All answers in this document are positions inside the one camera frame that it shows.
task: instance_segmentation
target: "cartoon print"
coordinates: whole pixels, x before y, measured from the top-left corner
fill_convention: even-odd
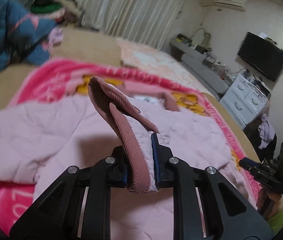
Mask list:
[[[232,159],[232,160],[234,161],[234,163],[236,164],[237,170],[240,171],[240,170],[241,170],[241,167],[240,167],[240,165],[239,165],[240,159],[238,158],[238,156],[236,155],[236,153],[234,152],[233,149],[231,150],[231,156],[232,156],[231,159]]]
[[[196,95],[176,92],[172,92],[171,94],[174,96],[178,106],[187,108],[193,113],[200,114],[202,116],[209,116],[209,113],[207,113],[205,109],[198,104],[198,97]]]
[[[82,85],[79,85],[76,88],[76,92],[81,94],[81,95],[88,95],[88,83],[89,83],[91,78],[92,78],[92,76],[83,76],[84,83]],[[104,78],[104,81],[108,84],[113,85],[113,86],[118,86],[118,85],[123,84],[123,81],[113,79],[113,78]]]

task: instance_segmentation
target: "green cloth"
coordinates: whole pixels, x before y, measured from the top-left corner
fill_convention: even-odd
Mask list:
[[[274,231],[274,234],[277,234],[283,228],[283,209],[277,215],[268,219],[267,222]]]
[[[62,4],[60,3],[52,3],[47,6],[36,6],[32,5],[31,6],[31,12],[35,14],[46,14],[46,13],[52,13],[54,11],[59,10],[62,8]]]

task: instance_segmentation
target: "electronic device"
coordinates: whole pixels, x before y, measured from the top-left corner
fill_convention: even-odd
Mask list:
[[[247,157],[240,160],[239,165],[249,171],[256,181],[265,185],[269,190],[283,195],[283,143],[278,158],[270,162],[269,165],[257,163]],[[267,197],[264,205],[258,211],[264,218],[267,218],[273,205],[274,201]]]
[[[270,90],[267,87],[265,87],[261,81],[254,80],[252,84],[255,87],[257,87],[260,90],[260,92],[262,92],[267,97],[267,99],[269,99],[271,97]]]
[[[191,45],[191,39],[187,38],[185,35],[183,35],[182,33],[179,33],[176,37],[176,41],[178,42],[182,42],[183,44],[186,45]]]
[[[272,81],[276,81],[283,69],[283,51],[250,32],[247,32],[238,56]]]
[[[208,52],[209,50],[200,46],[200,45],[197,45],[195,50],[197,50],[198,52],[200,52],[201,54],[204,54],[205,52]]]
[[[244,12],[247,7],[247,0],[214,0],[218,7],[225,7],[232,10]]]

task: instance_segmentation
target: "blue comforter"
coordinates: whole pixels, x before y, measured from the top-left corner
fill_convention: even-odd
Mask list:
[[[56,26],[14,0],[0,0],[0,71],[10,62],[41,65],[50,58],[45,39]]]

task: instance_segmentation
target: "television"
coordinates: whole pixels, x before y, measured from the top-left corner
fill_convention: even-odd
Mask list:
[[[275,81],[283,69],[283,51],[250,32],[237,55],[271,81]]]

